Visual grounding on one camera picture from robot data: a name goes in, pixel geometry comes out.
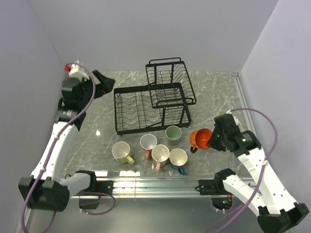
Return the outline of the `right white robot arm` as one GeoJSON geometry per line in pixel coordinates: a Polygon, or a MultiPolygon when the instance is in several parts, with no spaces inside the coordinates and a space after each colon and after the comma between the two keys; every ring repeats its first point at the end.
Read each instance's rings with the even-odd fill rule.
{"type": "Polygon", "coordinates": [[[232,152],[256,183],[253,189],[233,170],[226,168],[214,176],[216,192],[236,196],[255,214],[265,233],[284,233],[298,225],[309,209],[306,204],[297,202],[284,187],[253,132],[241,132],[231,114],[217,116],[214,121],[215,128],[208,146],[232,152]]]}

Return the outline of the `orange mug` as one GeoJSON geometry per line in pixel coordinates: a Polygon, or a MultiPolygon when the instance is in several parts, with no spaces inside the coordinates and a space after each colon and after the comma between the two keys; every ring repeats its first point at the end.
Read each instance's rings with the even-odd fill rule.
{"type": "Polygon", "coordinates": [[[198,149],[209,149],[209,145],[207,144],[212,136],[212,131],[209,129],[200,129],[197,131],[193,131],[190,134],[190,143],[191,153],[196,153],[198,149]]]}

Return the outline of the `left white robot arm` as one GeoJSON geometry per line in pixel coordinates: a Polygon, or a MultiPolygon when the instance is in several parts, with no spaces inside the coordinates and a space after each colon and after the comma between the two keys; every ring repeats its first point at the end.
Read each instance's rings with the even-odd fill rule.
{"type": "Polygon", "coordinates": [[[44,154],[30,177],[22,177],[18,183],[30,209],[62,212],[70,197],[79,192],[93,195],[98,189],[94,171],[78,170],[73,176],[61,180],[66,156],[86,117],[85,107],[91,98],[100,98],[114,88],[114,79],[97,70],[92,73],[98,84],[94,84],[86,74],[81,79],[71,75],[62,82],[62,98],[44,154]]]}

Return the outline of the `blue mug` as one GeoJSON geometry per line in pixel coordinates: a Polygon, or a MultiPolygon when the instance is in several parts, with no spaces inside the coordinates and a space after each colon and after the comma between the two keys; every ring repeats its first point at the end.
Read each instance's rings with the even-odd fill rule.
{"type": "Polygon", "coordinates": [[[177,170],[180,175],[185,175],[185,164],[188,161],[187,153],[180,148],[175,148],[169,155],[170,167],[173,170],[177,170]]]}

